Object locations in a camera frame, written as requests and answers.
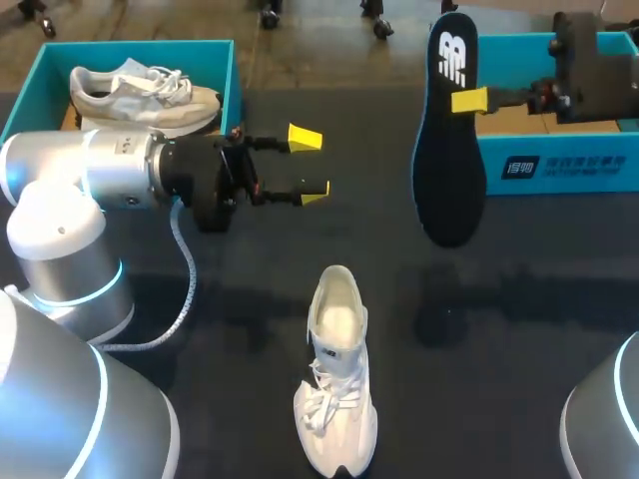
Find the yellow clamp pad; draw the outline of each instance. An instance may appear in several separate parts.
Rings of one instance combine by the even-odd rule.
[[[309,203],[316,202],[330,195],[330,182],[326,182],[326,193],[323,195],[302,195],[302,206],[305,207]]]
[[[488,111],[488,88],[453,93],[451,110],[452,113],[486,113]]]
[[[291,153],[321,150],[321,133],[289,124],[289,148]]]

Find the box label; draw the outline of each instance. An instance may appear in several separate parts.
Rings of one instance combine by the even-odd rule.
[[[534,177],[538,164],[538,156],[508,157],[501,178],[503,180],[530,180]]]
[[[623,155],[603,157],[552,157],[543,170],[544,177],[610,177],[618,175],[626,164]]]

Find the new balance logo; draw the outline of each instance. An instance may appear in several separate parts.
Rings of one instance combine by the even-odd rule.
[[[466,88],[466,76],[461,70],[466,68],[466,44],[460,37],[443,32],[439,37],[439,73],[452,80],[461,88]]]

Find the shoelace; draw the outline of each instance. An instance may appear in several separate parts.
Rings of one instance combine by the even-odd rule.
[[[143,92],[145,97],[158,96],[160,98],[166,98],[171,100],[178,94],[191,95],[192,84],[189,77],[182,75],[180,70],[169,70],[165,67],[150,67],[149,74],[151,78],[157,84],[157,87],[148,92]]]
[[[310,364],[318,388],[305,403],[304,423],[315,433],[322,434],[339,409],[355,409],[361,398],[361,364],[349,377],[336,378],[321,370],[316,359]]]

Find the teal box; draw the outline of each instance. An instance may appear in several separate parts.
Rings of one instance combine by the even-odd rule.
[[[528,88],[553,77],[552,33],[479,37],[478,86]],[[639,54],[625,33],[598,33],[604,55]],[[639,192],[636,121],[621,132],[478,136],[489,195]]]
[[[31,67],[0,144],[16,133],[60,129],[69,107],[69,75],[74,67],[109,72],[127,58],[148,67],[181,70],[194,85],[222,93],[222,134],[240,124],[242,89],[232,40],[48,43]]]

